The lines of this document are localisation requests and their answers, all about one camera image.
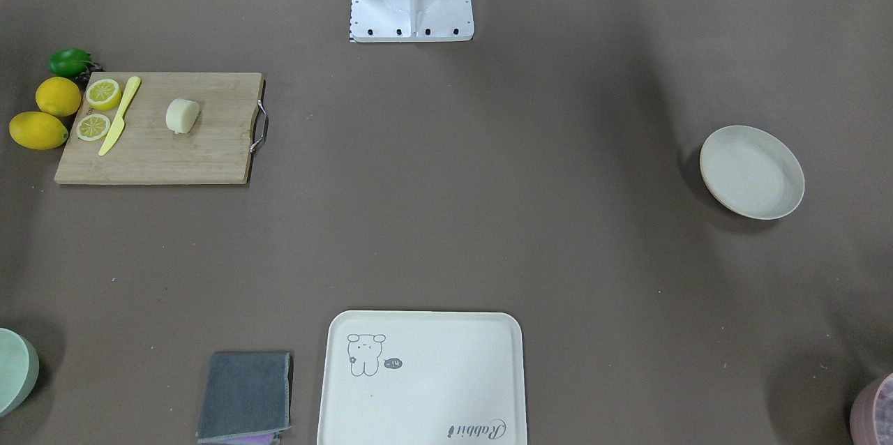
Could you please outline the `lemon half slice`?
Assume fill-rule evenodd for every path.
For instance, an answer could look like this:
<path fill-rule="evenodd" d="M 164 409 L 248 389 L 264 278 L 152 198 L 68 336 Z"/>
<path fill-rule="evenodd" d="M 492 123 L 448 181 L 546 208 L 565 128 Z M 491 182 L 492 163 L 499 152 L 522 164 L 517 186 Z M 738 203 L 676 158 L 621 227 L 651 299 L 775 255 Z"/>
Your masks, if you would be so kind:
<path fill-rule="evenodd" d="M 119 83 L 109 77 L 96 80 L 91 83 L 85 91 L 87 104 L 89 104 L 93 110 L 100 112 L 116 108 L 120 105 L 122 96 L 123 91 Z"/>
<path fill-rule="evenodd" d="M 103 114 L 88 114 L 73 127 L 76 136 L 83 141 L 102 140 L 109 133 L 112 121 Z"/>

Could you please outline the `mint green bowl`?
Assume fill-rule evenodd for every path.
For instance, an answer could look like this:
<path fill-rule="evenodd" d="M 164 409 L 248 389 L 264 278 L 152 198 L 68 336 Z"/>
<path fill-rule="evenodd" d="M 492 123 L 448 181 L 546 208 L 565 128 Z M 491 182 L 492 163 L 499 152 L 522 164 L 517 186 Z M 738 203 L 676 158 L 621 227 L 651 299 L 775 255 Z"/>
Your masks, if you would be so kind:
<path fill-rule="evenodd" d="M 31 394 L 39 374 L 35 347 L 22 335 L 1 328 L 1 416 L 16 410 Z"/>

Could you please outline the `yellow plastic knife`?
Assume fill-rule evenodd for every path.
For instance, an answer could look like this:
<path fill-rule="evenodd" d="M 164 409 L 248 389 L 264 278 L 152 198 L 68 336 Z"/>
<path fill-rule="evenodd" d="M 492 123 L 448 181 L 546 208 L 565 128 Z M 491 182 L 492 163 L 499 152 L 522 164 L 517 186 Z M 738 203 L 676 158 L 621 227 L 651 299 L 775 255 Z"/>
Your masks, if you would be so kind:
<path fill-rule="evenodd" d="M 117 108 L 115 117 L 111 121 L 108 133 L 103 140 L 103 145 L 100 146 L 98 152 L 99 156 L 105 156 L 106 153 L 108 153 L 120 139 L 120 136 L 123 133 L 124 128 L 126 127 L 126 112 L 128 111 L 128 108 L 130 108 L 130 104 L 134 96 L 136 96 L 137 90 L 140 88 L 141 83 L 141 77 L 132 76 L 128 78 L 125 88 L 124 90 L 122 90 L 122 98 Z"/>

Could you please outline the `white steamed bun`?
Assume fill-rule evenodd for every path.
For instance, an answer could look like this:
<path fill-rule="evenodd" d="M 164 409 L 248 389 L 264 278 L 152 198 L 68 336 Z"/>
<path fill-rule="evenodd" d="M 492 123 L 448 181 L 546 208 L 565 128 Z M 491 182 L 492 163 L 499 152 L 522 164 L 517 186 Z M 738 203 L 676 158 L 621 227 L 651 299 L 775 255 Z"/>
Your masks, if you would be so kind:
<path fill-rule="evenodd" d="M 175 98 L 170 102 L 166 115 L 165 125 L 175 134 L 188 134 L 195 126 L 200 105 L 198 102 L 184 98 Z"/>

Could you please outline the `grey folded cloth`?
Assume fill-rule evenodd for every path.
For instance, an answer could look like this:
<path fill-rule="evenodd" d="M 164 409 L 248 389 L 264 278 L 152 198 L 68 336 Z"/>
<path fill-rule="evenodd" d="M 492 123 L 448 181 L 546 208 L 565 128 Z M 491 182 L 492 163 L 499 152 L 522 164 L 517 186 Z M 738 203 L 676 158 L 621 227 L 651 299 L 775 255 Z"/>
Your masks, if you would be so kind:
<path fill-rule="evenodd" d="M 290 429 L 287 351 L 220 351 L 209 359 L 199 444 L 278 444 Z"/>

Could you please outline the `green lime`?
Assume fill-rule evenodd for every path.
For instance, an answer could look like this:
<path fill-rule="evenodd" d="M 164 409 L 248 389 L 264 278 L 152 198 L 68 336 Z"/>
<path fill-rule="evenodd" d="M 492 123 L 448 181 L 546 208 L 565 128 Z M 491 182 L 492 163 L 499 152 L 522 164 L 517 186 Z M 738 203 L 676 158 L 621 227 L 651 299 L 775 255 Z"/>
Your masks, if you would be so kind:
<path fill-rule="evenodd" d="M 93 61 L 90 53 L 80 48 L 64 48 L 54 52 L 47 60 L 47 69 L 58 77 L 74 79 L 89 71 Z"/>

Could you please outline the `pink bowl of ice cubes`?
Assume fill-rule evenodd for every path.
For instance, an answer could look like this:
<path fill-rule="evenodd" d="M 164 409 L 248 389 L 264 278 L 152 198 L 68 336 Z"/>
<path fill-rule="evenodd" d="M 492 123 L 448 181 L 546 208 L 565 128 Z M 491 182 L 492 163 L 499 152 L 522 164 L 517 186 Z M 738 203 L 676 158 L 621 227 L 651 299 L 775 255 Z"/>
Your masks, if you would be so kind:
<path fill-rule="evenodd" d="M 863 388 L 850 411 L 854 444 L 892 444 L 892 374 Z"/>

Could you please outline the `whole yellow lemon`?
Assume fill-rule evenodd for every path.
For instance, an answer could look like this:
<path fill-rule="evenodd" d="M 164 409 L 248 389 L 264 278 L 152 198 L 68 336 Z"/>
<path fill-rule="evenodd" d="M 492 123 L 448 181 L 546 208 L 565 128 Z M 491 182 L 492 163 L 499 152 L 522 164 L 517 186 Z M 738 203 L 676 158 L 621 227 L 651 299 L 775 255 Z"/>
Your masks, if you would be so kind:
<path fill-rule="evenodd" d="M 49 77 L 35 92 L 36 105 L 41 112 L 56 117 L 70 116 L 79 111 L 81 105 L 80 88 L 66 77 Z"/>
<path fill-rule="evenodd" d="M 10 120 L 8 130 L 20 146 L 40 151 L 55 149 L 69 139 L 67 127 L 47 112 L 20 112 Z"/>

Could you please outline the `cream rectangular tray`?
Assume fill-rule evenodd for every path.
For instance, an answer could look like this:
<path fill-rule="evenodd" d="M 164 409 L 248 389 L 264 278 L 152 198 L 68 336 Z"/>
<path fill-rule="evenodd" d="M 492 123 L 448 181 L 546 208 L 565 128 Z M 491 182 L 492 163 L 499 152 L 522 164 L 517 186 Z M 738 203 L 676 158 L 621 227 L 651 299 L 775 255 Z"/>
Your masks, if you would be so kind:
<path fill-rule="evenodd" d="M 342 312 L 317 442 L 526 444 L 520 325 L 505 312 Z"/>

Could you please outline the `cream round plate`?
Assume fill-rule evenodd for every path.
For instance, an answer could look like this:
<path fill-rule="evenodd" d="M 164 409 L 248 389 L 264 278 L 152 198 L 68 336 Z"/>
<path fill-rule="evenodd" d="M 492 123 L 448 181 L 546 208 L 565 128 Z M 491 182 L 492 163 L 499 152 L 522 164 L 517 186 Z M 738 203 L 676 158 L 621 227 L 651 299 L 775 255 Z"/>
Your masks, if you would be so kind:
<path fill-rule="evenodd" d="M 718 203 L 746 218 L 781 219 L 793 213 L 806 194 L 800 160 L 759 128 L 717 128 L 701 146 L 699 168 Z"/>

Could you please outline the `wooden cutting board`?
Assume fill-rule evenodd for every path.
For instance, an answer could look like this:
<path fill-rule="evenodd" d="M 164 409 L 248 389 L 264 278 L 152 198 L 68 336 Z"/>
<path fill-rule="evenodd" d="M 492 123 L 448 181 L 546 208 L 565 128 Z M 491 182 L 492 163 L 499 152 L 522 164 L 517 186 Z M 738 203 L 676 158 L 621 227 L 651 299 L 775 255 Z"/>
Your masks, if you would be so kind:
<path fill-rule="evenodd" d="M 55 181 L 63 185 L 195 185 L 248 181 L 255 143 L 261 73 L 141 73 L 125 128 L 104 156 L 101 141 L 70 137 Z M 172 100 L 200 108 L 194 127 L 173 133 L 165 115 Z"/>

